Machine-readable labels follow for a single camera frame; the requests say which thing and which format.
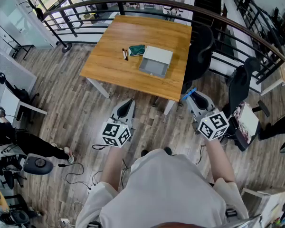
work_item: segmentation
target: power outlet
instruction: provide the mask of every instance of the power outlet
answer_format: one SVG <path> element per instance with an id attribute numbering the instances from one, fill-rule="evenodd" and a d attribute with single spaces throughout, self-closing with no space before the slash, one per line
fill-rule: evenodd
<path id="1" fill-rule="evenodd" d="M 60 220 L 64 223 L 70 224 L 70 221 L 67 218 L 61 218 Z"/>

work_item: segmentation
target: white t-shirt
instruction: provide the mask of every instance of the white t-shirt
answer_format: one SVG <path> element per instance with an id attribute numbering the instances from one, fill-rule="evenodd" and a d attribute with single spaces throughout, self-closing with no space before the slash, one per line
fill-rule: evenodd
<path id="1" fill-rule="evenodd" d="M 212 187 L 185 155 L 157 149 L 132 165 L 120 193 L 104 182 L 93 187 L 76 228 L 87 228 L 91 221 L 104 228 L 150 228 L 166 222 L 215 227 L 226 223 L 226 208 L 248 218 L 235 183 L 220 178 Z"/>

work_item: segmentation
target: hand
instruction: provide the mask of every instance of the hand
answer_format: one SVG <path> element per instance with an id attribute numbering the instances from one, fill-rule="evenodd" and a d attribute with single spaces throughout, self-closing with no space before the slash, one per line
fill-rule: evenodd
<path id="1" fill-rule="evenodd" d="M 0 111 L 1 111 L 0 118 L 5 117 L 5 116 L 6 116 L 5 110 L 4 110 L 4 108 L 1 107 L 1 106 L 0 106 Z"/>

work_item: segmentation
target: t-shirt sleeve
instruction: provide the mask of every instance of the t-shirt sleeve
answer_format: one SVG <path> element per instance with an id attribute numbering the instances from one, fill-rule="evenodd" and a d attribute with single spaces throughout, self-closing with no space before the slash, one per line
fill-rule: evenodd
<path id="1" fill-rule="evenodd" d="M 87 228 L 90 222 L 98 220 L 102 207 L 114 199 L 117 194 L 118 192 L 106 182 L 100 182 L 94 186 L 78 215 L 76 228 Z"/>
<path id="2" fill-rule="evenodd" d="M 228 208 L 234 208 L 242 219 L 248 218 L 247 208 L 234 182 L 227 183 L 219 178 L 213 188 L 224 199 Z"/>

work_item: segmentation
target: white table leg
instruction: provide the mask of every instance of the white table leg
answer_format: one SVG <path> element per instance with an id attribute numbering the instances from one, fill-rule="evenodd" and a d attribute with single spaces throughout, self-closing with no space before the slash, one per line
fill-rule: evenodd
<path id="1" fill-rule="evenodd" d="M 281 83 L 283 83 L 283 79 L 278 79 L 277 81 L 275 81 L 271 86 L 267 87 L 265 90 L 263 90 L 261 92 L 261 96 L 267 94 L 269 91 L 273 90 L 275 87 L 277 87 L 278 85 L 280 85 Z"/>
<path id="2" fill-rule="evenodd" d="M 29 104 L 26 104 L 26 103 L 24 103 L 24 102 L 22 102 L 22 101 L 20 101 L 20 105 L 22 105 L 22 106 L 24 106 L 24 107 L 26 107 L 26 108 L 28 108 L 28 109 L 31 109 L 31 110 L 33 110 L 33 111 L 35 111 L 35 112 L 42 113 L 42 114 L 44 114 L 44 115 L 47 115 L 47 114 L 48 114 L 48 112 L 43 111 L 43 110 L 40 110 L 39 108 L 34 107 L 34 106 L 31 106 L 31 105 L 29 105 Z"/>
<path id="3" fill-rule="evenodd" d="M 166 105 L 166 109 L 164 111 L 164 115 L 168 115 L 169 111 L 171 110 L 171 108 L 173 107 L 173 104 L 175 103 L 175 101 L 173 100 L 169 100 L 167 105 Z"/>
<path id="4" fill-rule="evenodd" d="M 87 79 L 88 81 L 90 81 L 90 83 L 91 83 L 92 85 L 94 85 L 95 88 L 98 89 L 98 91 L 99 91 L 100 93 L 102 93 L 105 98 L 110 98 L 109 93 L 106 92 L 106 90 L 100 85 L 100 83 L 99 83 L 97 80 L 91 79 L 91 78 L 86 78 L 86 79 Z"/>

